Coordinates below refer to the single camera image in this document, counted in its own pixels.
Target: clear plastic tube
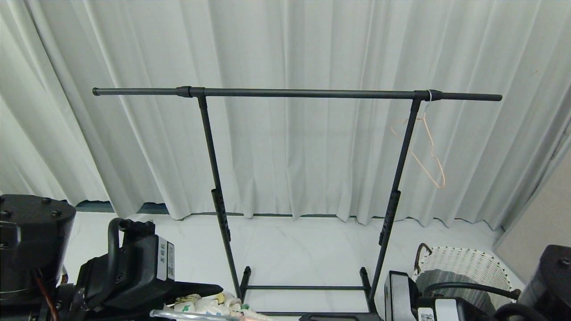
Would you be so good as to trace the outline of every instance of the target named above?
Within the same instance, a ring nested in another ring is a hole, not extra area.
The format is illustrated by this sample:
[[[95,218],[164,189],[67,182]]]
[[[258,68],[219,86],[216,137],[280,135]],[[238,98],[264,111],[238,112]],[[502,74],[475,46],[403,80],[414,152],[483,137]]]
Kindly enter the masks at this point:
[[[176,319],[176,320],[197,320],[197,321],[240,321],[235,316],[211,315],[191,312],[178,312],[174,310],[151,310],[150,316]]]

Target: red wire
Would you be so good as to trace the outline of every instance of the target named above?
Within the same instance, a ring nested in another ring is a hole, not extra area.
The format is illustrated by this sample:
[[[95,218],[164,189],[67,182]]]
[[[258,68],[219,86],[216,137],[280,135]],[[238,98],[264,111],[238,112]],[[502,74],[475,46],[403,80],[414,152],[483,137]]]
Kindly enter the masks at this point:
[[[55,308],[54,301],[51,299],[50,294],[47,292],[46,287],[43,285],[43,281],[38,271],[34,271],[34,278],[36,283],[38,283],[38,287],[42,292],[43,297],[46,298],[47,306],[50,308],[51,318],[53,321],[59,321],[58,310]]]

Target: laundry basket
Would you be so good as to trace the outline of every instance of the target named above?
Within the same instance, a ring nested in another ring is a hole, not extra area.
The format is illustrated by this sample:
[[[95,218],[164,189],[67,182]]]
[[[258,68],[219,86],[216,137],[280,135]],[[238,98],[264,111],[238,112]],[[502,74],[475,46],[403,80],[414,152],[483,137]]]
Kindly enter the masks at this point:
[[[443,282],[475,283],[512,291],[505,270],[491,255],[470,248],[419,245],[412,279],[420,292],[428,286]],[[492,315],[500,306],[514,302],[501,295],[466,288],[443,288],[431,293],[435,296],[460,297]]]

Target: basket handle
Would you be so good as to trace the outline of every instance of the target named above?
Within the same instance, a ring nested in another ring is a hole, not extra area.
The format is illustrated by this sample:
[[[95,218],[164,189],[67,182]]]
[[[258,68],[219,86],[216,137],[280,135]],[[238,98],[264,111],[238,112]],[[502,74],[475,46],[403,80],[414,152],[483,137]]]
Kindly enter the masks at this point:
[[[416,250],[415,270],[417,273],[420,273],[420,266],[419,266],[420,252],[423,250],[423,248],[425,248],[429,254],[432,254],[432,250],[428,245],[426,245],[425,243],[420,243],[419,249]]]

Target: floor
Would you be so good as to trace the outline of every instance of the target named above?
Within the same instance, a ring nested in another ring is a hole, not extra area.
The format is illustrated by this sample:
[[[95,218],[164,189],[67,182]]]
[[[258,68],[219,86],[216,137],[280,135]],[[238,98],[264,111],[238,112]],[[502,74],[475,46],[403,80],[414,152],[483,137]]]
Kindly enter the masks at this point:
[[[84,262],[107,252],[107,224],[113,217],[113,213],[77,213],[65,257],[72,282]],[[196,215],[174,221],[167,215],[137,214],[131,219],[153,220],[156,233],[175,245],[177,280],[215,283],[233,292],[215,216]],[[245,266],[250,266],[250,284],[360,286],[361,266],[367,268],[372,279],[383,220],[374,219],[363,226],[354,220],[344,223],[337,218],[293,221],[279,217],[230,216],[228,224],[239,278]],[[490,230],[484,222],[470,224],[457,220],[450,228],[438,220],[428,227],[420,226],[413,219],[395,222],[379,282],[380,291],[375,298],[379,314],[384,316],[382,286],[387,271],[412,274],[419,243],[474,248],[491,254],[501,233]],[[522,283],[507,272],[514,287],[522,288]],[[361,291],[249,290],[246,302],[258,311],[367,311]]]

